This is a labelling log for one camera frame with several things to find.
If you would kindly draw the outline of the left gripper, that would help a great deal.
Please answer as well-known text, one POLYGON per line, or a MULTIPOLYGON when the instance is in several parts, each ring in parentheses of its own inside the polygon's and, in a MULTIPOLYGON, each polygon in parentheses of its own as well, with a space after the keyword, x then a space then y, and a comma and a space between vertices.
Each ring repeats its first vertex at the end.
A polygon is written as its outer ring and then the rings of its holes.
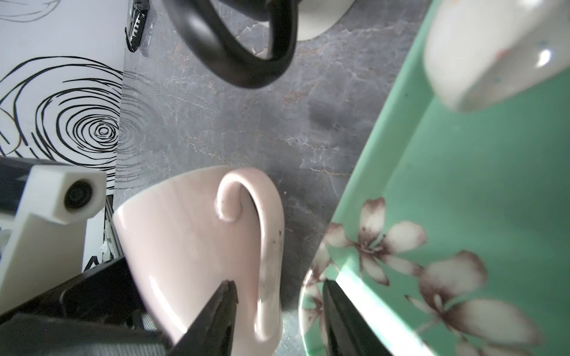
MULTIPOLYGON (((47 160, 1 159, 1 255, 29 171, 47 160)), ((76 277, 1 312, 3 355, 166 355, 169 342, 145 329, 144 306, 124 258, 85 262, 76 277)))

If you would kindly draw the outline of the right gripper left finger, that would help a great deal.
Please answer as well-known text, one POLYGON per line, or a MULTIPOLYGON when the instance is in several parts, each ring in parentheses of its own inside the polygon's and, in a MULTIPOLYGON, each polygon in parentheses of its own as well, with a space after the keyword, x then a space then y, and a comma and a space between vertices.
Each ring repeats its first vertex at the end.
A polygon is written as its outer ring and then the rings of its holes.
POLYGON ((224 280, 169 355, 231 355, 237 296, 235 282, 224 280))

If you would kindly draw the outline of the green floral tray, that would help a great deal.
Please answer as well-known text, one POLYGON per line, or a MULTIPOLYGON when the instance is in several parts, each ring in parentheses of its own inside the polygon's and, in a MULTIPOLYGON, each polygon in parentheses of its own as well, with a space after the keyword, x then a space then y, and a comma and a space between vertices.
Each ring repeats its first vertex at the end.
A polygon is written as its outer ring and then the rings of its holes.
POLYGON ((569 68, 478 111, 436 96, 420 28, 298 304, 326 355, 335 280, 392 355, 569 353, 569 68))

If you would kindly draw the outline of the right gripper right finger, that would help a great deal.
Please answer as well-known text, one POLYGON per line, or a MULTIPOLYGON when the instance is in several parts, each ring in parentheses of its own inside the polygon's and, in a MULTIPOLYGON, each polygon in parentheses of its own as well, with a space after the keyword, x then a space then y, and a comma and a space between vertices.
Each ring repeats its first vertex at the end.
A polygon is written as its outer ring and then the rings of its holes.
POLYGON ((327 354, 392 356, 335 280, 323 287, 327 354))

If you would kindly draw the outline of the pink mug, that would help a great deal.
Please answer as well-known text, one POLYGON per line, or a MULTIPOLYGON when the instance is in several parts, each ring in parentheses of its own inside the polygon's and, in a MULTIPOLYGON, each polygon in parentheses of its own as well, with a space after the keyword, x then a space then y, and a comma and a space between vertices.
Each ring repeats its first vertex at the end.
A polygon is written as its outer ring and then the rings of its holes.
POLYGON ((264 172, 190 171, 134 195, 113 222, 144 305, 173 344, 229 280, 238 297, 232 354, 276 351, 283 330, 284 209, 264 172))

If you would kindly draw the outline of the black and white mug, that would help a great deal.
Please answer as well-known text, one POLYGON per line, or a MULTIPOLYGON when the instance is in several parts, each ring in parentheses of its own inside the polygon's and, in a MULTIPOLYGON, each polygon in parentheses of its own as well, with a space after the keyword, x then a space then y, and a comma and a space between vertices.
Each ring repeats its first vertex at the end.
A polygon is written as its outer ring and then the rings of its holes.
POLYGON ((299 42, 331 29, 352 1, 165 1, 176 32, 213 74, 239 88, 282 77, 299 42))

